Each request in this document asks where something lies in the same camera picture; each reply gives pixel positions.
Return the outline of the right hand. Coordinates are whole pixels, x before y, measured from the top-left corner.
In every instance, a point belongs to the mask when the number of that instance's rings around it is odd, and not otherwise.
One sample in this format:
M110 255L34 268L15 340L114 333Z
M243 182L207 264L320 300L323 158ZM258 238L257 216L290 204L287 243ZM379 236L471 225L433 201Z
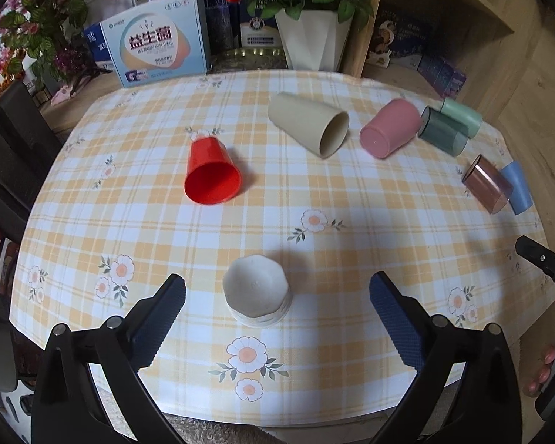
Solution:
M519 377L527 397L537 397L555 362L555 302L520 339Z

